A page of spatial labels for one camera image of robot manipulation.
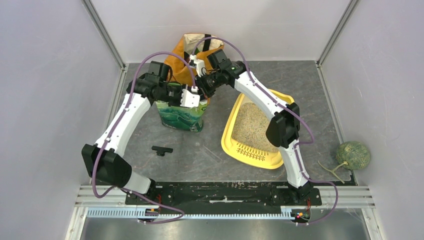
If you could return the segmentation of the green cat litter bag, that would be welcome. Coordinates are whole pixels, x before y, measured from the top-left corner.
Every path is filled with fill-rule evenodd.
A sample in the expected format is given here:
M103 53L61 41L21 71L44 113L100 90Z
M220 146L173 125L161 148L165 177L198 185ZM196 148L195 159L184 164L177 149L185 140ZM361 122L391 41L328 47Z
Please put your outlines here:
M204 125L202 116L208 105L208 100L201 100L197 107L192 108L168 106L168 103L163 101L156 102L163 126L189 132L202 131Z

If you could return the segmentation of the orange paper shopping bag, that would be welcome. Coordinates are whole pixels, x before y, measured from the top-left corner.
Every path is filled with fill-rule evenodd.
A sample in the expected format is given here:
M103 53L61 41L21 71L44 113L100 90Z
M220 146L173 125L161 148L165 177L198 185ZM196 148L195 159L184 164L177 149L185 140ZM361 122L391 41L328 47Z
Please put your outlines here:
M219 49L223 49L225 46L224 42L221 40L208 39L200 43L197 48L194 49L199 40L205 37L210 37L210 35L205 33L186 33L182 36L180 41L172 50L174 54L179 55L186 62L190 60L189 55L193 50L195 50L197 59L204 61L204 68L202 69L204 74L213 70L209 60L207 59L207 56ZM166 57L164 63L170 66L172 69L172 76L170 79L171 82L177 82L179 85L184 86L192 85L190 68L188 68L181 60L172 55L169 55Z

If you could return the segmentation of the black bag clip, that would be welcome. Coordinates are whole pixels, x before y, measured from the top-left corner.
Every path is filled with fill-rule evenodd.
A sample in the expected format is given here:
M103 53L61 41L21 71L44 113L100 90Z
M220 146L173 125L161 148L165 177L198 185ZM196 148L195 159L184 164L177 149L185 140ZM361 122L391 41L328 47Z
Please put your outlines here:
M160 156L160 157L164 157L166 153L172 153L174 151L173 148L156 146L156 145L153 145L151 149L156 152L157 156Z

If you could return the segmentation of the yellow litter box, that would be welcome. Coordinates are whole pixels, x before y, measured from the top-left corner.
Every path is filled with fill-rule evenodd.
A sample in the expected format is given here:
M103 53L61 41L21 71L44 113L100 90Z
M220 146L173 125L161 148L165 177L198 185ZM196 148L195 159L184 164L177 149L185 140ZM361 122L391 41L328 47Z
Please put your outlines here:
M221 147L230 157L244 164L274 170L283 165L277 147L266 137L269 121L247 96L239 94L221 138Z

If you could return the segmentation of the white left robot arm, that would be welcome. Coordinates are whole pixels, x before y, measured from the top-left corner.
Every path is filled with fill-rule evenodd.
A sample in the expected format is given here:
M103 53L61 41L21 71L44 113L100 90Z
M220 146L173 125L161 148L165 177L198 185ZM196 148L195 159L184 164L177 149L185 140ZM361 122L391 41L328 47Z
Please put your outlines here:
M136 75L128 84L123 103L104 133L94 144L83 146L81 155L97 198L104 197L97 191L96 185L100 181L137 193L144 204L156 200L155 181L135 172L123 156L136 126L154 102L178 105L188 95L182 87L170 85L168 79L172 74L171 66L152 61L147 72Z

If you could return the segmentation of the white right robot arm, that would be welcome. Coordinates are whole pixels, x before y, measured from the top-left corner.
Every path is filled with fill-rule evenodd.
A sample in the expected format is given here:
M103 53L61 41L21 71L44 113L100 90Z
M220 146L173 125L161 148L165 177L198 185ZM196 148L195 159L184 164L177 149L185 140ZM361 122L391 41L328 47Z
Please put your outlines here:
M222 85L229 85L248 97L267 117L269 124L265 135L278 148L289 184L289 200L300 205L309 198L314 188L299 152L299 131L304 121L296 103L287 103L267 89L250 71L245 61L232 62L219 49L207 56L212 71L207 71L203 60L192 54L189 65L196 69L196 86L211 97Z

